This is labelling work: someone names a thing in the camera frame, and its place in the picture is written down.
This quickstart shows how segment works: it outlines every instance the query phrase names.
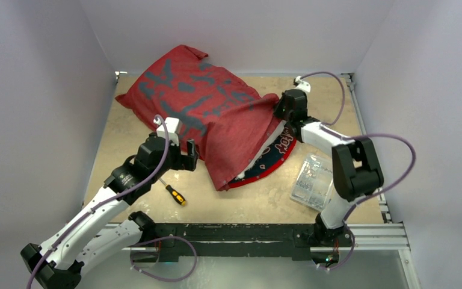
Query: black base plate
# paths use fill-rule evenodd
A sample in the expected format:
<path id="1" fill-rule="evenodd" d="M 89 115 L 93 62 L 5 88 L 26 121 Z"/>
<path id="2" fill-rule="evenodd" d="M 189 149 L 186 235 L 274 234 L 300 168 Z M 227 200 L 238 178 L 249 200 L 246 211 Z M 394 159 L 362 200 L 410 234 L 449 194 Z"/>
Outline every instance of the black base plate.
<path id="1" fill-rule="evenodd" d="M 290 257 L 294 261 L 314 259 L 310 248 L 316 245 L 309 241 L 312 230 L 312 224 L 156 224 L 157 236 L 185 238 L 194 245 L 198 256 Z M 351 240 L 342 234 L 339 244 L 350 247 Z M 184 242 L 166 240 L 162 241 L 158 261 L 177 262 L 180 256 L 192 255 Z"/>

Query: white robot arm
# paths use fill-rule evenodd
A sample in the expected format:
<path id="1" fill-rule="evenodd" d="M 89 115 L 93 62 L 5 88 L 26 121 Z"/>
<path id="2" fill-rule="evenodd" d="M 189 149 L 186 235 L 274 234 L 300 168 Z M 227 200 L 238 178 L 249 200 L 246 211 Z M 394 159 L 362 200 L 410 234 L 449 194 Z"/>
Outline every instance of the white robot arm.
<path id="1" fill-rule="evenodd" d="M 354 140 L 307 115 L 310 85 L 300 76 L 296 88 L 282 93 L 274 115 L 286 121 L 290 134 L 298 141 L 312 145 L 332 157 L 334 195 L 327 207 L 317 215 L 313 242 L 329 243 L 342 233 L 351 207 L 383 185 L 383 174 L 374 145 L 369 138 Z M 355 167 L 354 161 L 362 162 Z"/>
<path id="2" fill-rule="evenodd" d="M 115 230 L 100 236 L 98 233 L 147 193 L 166 171 L 196 169 L 199 155 L 193 140 L 187 141 L 188 155 L 181 154 L 177 136 L 181 126 L 178 119 L 168 117 L 165 127 L 150 134 L 136 155 L 114 169 L 95 197 L 65 227 L 40 245 L 28 244 L 22 249 L 20 254 L 29 272 L 34 272 L 43 288 L 75 288 L 87 272 L 109 256 L 155 238 L 155 222 L 140 211 L 132 213 Z M 162 137 L 166 135 L 168 144 Z"/>

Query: yellow screwdriver handle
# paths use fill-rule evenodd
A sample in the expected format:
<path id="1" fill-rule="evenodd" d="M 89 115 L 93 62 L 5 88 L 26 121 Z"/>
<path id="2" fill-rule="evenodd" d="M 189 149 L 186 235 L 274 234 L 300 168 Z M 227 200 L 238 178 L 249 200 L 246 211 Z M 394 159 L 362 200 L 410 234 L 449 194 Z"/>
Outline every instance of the yellow screwdriver handle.
<path id="1" fill-rule="evenodd" d="M 182 196 L 182 194 L 178 193 L 175 189 L 173 189 L 171 185 L 166 185 L 165 188 L 169 191 L 169 193 L 171 193 L 171 196 L 177 203 L 179 203 L 182 206 L 186 205 L 185 198 Z"/>

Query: transparent container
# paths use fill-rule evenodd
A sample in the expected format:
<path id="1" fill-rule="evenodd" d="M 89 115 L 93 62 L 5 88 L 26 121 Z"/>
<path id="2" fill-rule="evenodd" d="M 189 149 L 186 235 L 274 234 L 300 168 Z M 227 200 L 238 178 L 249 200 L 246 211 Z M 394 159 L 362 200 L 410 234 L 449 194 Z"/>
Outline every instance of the transparent container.
<path id="1" fill-rule="evenodd" d="M 334 191 L 332 161 L 308 154 L 291 190 L 291 199 L 323 211 Z"/>

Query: beige tabletop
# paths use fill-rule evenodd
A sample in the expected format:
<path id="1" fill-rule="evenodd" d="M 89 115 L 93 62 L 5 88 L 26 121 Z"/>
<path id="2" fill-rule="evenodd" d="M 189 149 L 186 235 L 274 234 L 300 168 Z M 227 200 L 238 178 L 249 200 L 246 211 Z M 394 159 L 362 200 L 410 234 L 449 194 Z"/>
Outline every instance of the beige tabletop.
<path id="1" fill-rule="evenodd" d="M 137 76 L 122 76 L 115 95 L 126 93 Z M 281 94 L 293 88 L 291 77 L 246 76 L 242 79 L 260 95 Z M 341 92 L 333 78 L 308 78 L 309 114 L 331 122 L 339 111 Z M 338 123 L 332 128 L 346 135 L 360 134 L 356 113 L 346 90 L 346 104 Z M 85 203 L 90 201 L 113 169 L 137 152 L 151 130 L 131 110 L 113 101 L 102 140 L 94 162 Z M 229 191 L 216 191 L 205 163 L 198 161 L 195 172 L 168 171 L 162 179 L 180 191 L 187 205 L 178 205 L 160 182 L 140 197 L 113 222 L 120 223 L 134 211 L 144 211 L 158 223 L 313 223 L 317 211 L 290 199 L 291 188 L 308 153 L 322 153 L 304 143 L 297 143 L 286 162 L 275 172 L 251 184 Z M 371 199 L 358 207 L 349 223 L 383 223 L 380 206 Z"/>

